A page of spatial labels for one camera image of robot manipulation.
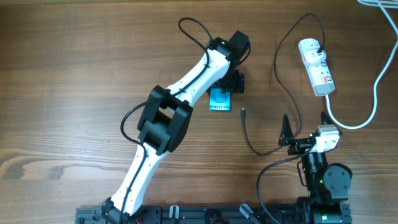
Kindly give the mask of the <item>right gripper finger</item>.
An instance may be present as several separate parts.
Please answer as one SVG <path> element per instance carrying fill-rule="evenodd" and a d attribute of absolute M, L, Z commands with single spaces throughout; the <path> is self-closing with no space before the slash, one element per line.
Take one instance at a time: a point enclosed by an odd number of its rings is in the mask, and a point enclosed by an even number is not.
<path fill-rule="evenodd" d="M 291 129 L 287 114 L 283 115 L 282 129 L 279 136 L 279 144 L 291 144 L 294 140 L 294 134 Z"/>
<path fill-rule="evenodd" d="M 328 116 L 324 111 L 321 112 L 320 118 L 321 118 L 321 124 L 322 124 L 322 125 L 330 125 L 330 124 L 333 124 L 333 122 L 331 121 L 331 119 L 329 118 L 329 116 Z"/>

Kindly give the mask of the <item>blue screen smartphone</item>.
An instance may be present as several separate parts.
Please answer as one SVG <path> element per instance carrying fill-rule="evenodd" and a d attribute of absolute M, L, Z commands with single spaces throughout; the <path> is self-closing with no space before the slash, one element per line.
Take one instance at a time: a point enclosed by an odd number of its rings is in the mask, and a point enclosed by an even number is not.
<path fill-rule="evenodd" d="M 209 110 L 211 111 L 230 111 L 231 93 L 222 93 L 220 88 L 210 90 Z"/>

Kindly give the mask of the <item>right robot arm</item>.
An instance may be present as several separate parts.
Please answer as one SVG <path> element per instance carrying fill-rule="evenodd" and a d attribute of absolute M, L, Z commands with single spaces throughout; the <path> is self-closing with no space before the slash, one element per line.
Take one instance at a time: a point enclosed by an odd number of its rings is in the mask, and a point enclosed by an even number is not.
<path fill-rule="evenodd" d="M 283 116 L 278 144 L 288 146 L 290 156 L 299 156 L 297 169 L 308 197 L 297 199 L 299 223 L 352 223 L 351 210 L 345 202 L 353 173 L 341 163 L 328 163 L 326 153 L 337 147 L 342 132 L 321 113 L 321 125 L 307 138 L 296 138 L 288 116 Z"/>

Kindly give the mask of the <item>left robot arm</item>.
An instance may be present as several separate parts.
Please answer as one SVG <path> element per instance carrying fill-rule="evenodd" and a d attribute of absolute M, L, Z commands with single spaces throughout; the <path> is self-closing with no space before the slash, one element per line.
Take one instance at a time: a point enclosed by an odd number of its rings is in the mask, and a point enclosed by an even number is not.
<path fill-rule="evenodd" d="M 240 31 L 229 40 L 212 39 L 200 61 L 184 77 L 167 88 L 157 85 L 151 90 L 141 104 L 135 158 L 120 188 L 101 208 L 108 223 L 132 222 L 159 164 L 184 139 L 193 106 L 205 92 L 214 88 L 244 92 L 244 75 L 237 67 L 250 46 L 249 37 Z"/>

